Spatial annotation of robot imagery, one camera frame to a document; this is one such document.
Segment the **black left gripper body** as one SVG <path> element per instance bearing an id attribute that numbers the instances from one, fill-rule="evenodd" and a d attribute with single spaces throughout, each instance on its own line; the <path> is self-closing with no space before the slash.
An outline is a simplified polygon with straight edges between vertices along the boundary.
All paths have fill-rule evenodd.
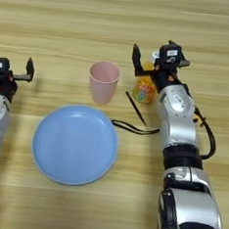
<path id="1" fill-rule="evenodd" d="M 12 102 L 17 90 L 18 85 L 10 75 L 0 75 L 0 95 L 6 97 L 9 102 Z"/>

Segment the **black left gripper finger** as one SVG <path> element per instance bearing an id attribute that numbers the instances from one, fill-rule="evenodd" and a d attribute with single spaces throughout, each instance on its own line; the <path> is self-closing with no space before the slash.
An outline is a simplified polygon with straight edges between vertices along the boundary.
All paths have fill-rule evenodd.
<path id="1" fill-rule="evenodd" d="M 34 66 L 33 66 L 33 59 L 29 58 L 29 60 L 26 62 L 25 74 L 14 74 L 13 78 L 14 78 L 14 80 L 30 82 L 33 79 L 34 72 L 35 72 L 35 70 L 34 70 Z"/>

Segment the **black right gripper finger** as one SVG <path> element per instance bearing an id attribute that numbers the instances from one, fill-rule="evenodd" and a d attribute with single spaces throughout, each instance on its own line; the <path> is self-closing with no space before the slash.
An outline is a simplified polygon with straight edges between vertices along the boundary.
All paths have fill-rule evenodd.
<path id="1" fill-rule="evenodd" d="M 179 61 L 178 67 L 181 69 L 181 68 L 188 67 L 190 64 L 191 63 L 189 60 L 182 59 Z"/>
<path id="2" fill-rule="evenodd" d="M 132 54 L 132 62 L 134 66 L 134 71 L 135 71 L 135 76 L 152 76 L 153 75 L 153 70 L 144 70 L 142 68 L 142 63 L 141 63 L 141 52 L 137 44 L 133 45 L 133 54 Z"/>

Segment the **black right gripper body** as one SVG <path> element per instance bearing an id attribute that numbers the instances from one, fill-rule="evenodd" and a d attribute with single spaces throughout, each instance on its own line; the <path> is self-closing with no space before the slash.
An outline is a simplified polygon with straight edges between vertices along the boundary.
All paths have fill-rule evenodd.
<path id="1" fill-rule="evenodd" d="M 177 76 L 177 71 L 175 69 L 163 69 L 161 65 L 155 63 L 154 65 L 155 73 L 151 76 L 151 79 L 156 85 L 157 92 L 160 93 L 165 87 L 171 85 L 181 85 L 182 82 Z"/>

